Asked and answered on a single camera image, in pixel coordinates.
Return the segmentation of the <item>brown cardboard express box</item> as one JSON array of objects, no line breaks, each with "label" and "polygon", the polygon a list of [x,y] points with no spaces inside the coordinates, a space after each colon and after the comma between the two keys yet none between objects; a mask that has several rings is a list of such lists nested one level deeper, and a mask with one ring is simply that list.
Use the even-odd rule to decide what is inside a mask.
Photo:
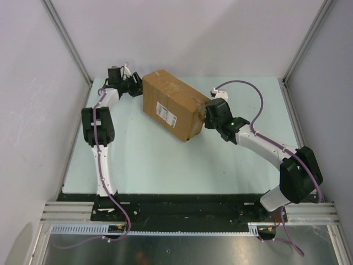
[{"label": "brown cardboard express box", "polygon": [[[142,85],[143,111],[148,116],[183,142],[201,132],[208,97],[164,69],[143,76]],[[174,128],[156,114],[157,102],[177,116]]]}]

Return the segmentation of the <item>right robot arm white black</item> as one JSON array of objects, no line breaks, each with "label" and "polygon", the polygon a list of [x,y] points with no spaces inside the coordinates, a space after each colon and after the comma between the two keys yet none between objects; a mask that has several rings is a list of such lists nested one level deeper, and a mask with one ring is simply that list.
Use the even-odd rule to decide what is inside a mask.
[{"label": "right robot arm white black", "polygon": [[254,131],[249,121],[232,116],[227,101],[222,98],[206,104],[205,128],[216,130],[226,142],[255,152],[279,170],[279,184],[256,202],[254,214],[258,220],[268,221],[274,216],[274,210],[289,203],[298,204],[314,190],[318,200],[322,200],[319,186],[323,176],[309,147],[298,149],[279,144]]}]

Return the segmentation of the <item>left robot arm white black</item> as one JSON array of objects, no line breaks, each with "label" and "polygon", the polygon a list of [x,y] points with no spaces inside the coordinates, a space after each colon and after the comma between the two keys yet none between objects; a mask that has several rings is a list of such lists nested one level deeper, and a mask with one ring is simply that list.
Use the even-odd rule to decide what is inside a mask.
[{"label": "left robot arm white black", "polygon": [[108,77],[98,89],[97,102],[81,110],[83,137],[90,146],[97,172],[96,195],[113,198],[117,188],[111,177],[110,146],[115,140],[115,128],[110,109],[123,94],[138,97],[143,94],[142,78],[126,64],[108,68]]}]

